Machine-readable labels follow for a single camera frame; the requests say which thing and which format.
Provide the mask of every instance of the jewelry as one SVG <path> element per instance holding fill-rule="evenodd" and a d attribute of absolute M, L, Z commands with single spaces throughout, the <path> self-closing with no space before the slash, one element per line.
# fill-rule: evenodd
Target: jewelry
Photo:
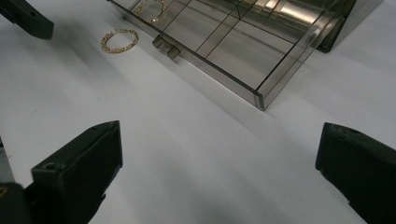
<path fill-rule="evenodd" d="M 133 34 L 133 35 L 134 35 L 134 41 L 133 41 L 131 44 L 129 44 L 129 45 L 127 45 L 126 47 L 123 47 L 123 48 L 115 48 L 115 49 L 109 48 L 109 47 L 107 46 L 107 41 L 108 41 L 111 37 L 113 37 L 113 35 L 116 34 L 116 33 L 130 33 L 130 34 Z M 116 29 L 115 31 L 112 31 L 112 32 L 106 34 L 106 35 L 102 38 L 101 45 L 102 45 L 102 49 L 103 49 L 105 52 L 107 52 L 107 53 L 121 53 L 121 52 L 124 52 L 124 51 L 126 51 L 126 50 L 128 50 L 128 49 L 133 48 L 133 47 L 137 44 L 137 41 L 138 41 L 138 40 L 139 40 L 139 35 L 137 34 L 137 32 L 136 32 L 135 30 Z"/>
<path fill-rule="evenodd" d="M 136 8 L 136 10 L 134 11 L 134 14 L 135 14 L 136 16 L 139 15 L 140 11 L 141 11 L 142 8 L 146 5 L 147 1 L 148 1 L 148 0 L 143 0 L 143 1 L 140 2 L 139 6 L 138 6 L 138 7 Z M 159 0 L 159 2 L 160 2 L 161 5 L 163 6 L 163 8 L 161 8 L 161 13 L 157 16 L 157 18 L 155 18 L 155 19 L 149 21 L 148 23 L 150 23 L 150 24 L 152 24 L 152 23 L 154 23 L 155 21 L 157 21 L 157 20 L 161 17 L 161 15 L 165 12 L 165 10 L 166 10 L 165 1 L 164 1 L 164 0 Z"/>

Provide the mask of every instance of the black plastic part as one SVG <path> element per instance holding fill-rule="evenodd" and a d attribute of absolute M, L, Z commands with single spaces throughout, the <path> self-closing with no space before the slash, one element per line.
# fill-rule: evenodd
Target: black plastic part
<path fill-rule="evenodd" d="M 332 30 L 322 40 L 322 42 L 317 47 L 318 50 L 322 51 L 323 53 L 328 53 L 332 50 L 332 47 L 334 46 L 335 41 L 337 40 L 344 25 L 346 24 L 347 19 L 350 13 L 352 12 L 353 7 L 356 5 L 356 2 L 357 0 L 354 0 L 353 2 L 350 1 L 341 2 L 341 4 L 343 4 L 343 7 L 347 8 L 346 14 L 343 15 L 341 20 L 337 22 L 337 24 L 335 24 Z"/>
<path fill-rule="evenodd" d="M 394 149 L 358 131 L 326 123 L 316 168 L 367 223 L 396 223 Z"/>
<path fill-rule="evenodd" d="M 29 204 L 19 184 L 0 183 L 0 223 L 33 224 Z"/>
<path fill-rule="evenodd" d="M 121 166 L 118 121 L 85 131 L 32 169 L 26 197 L 35 223 L 88 223 Z"/>
<path fill-rule="evenodd" d="M 0 0 L 0 14 L 30 35 L 42 39 L 52 38 L 53 22 L 24 0 Z"/>

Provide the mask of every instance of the white surface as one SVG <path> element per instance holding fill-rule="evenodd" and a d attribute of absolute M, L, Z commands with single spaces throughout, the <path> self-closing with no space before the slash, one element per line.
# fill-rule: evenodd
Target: white surface
<path fill-rule="evenodd" d="M 124 167 L 91 223 L 364 223 L 314 164 L 325 121 L 396 147 L 395 1 L 314 52 L 264 113 L 141 31 L 102 52 L 104 34 L 134 28 L 106 1 L 32 4 L 51 41 L 0 20 L 0 134 L 25 187 L 49 154 L 119 119 Z"/>

